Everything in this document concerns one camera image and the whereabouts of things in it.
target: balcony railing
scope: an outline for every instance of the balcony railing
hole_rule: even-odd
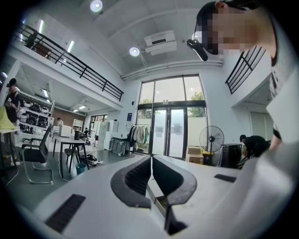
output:
[[[123,95],[123,91],[117,88],[110,81],[105,79],[94,69],[80,61],[77,57],[67,52],[66,49],[47,38],[43,34],[38,33],[32,27],[21,24],[13,36],[14,41],[19,41],[29,49],[42,55],[46,59],[55,64],[60,64],[63,68],[70,69],[76,73],[79,78],[85,78],[95,84],[99,89],[116,97],[119,101]]]
[[[231,94],[233,94],[251,74],[263,57],[265,51],[263,48],[255,46],[253,49],[241,53],[237,64],[225,82],[228,84]]]

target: gray floor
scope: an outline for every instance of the gray floor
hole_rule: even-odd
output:
[[[135,157],[134,154],[127,155],[123,157],[119,157],[116,154],[113,154],[107,150],[101,150],[101,151],[93,151],[93,155],[97,157],[100,160],[103,160],[105,164],[98,165],[97,167],[103,167],[107,164],[119,162],[121,160],[125,160],[131,157]],[[10,193],[12,199],[15,201],[15,203],[23,205],[30,211],[32,211],[41,200],[43,200],[48,194],[53,192],[54,190],[58,189],[59,187],[63,186],[67,182],[62,180],[59,175],[58,171],[58,153],[55,153],[54,157],[52,157],[52,152],[49,152],[48,160],[45,164],[39,164],[36,163],[35,166],[37,168],[51,168],[53,169],[53,184],[30,184],[30,182],[27,180],[25,171],[24,171],[24,165],[21,163],[20,166],[18,166],[19,173],[18,176],[14,178],[12,182],[9,183],[7,186],[7,190]],[[64,171],[64,178],[66,180],[71,180],[71,174],[68,172],[68,169],[66,167],[66,155],[63,153],[63,171]],[[48,172],[42,172],[42,171],[34,171],[31,165],[31,162],[26,163],[28,174],[32,180],[36,181],[49,181],[50,180],[50,174]],[[9,171],[9,179],[12,179],[17,173],[16,169],[13,169]],[[4,184],[7,184],[7,180],[5,178],[2,178]]]

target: yellow cloth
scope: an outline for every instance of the yellow cloth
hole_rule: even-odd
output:
[[[17,129],[8,119],[5,106],[0,107],[0,129]]]

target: double door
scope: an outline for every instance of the double door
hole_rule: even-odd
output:
[[[152,154],[184,158],[187,147],[187,108],[154,109]]]

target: bucket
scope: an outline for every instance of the bucket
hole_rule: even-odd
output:
[[[86,169],[87,169],[87,165],[85,163],[77,163],[76,164],[77,175],[84,173],[84,171],[86,171]]]
[[[214,153],[213,152],[202,152],[202,156],[204,156],[204,165],[209,165],[211,166],[212,165],[212,162],[213,162],[213,155]]]

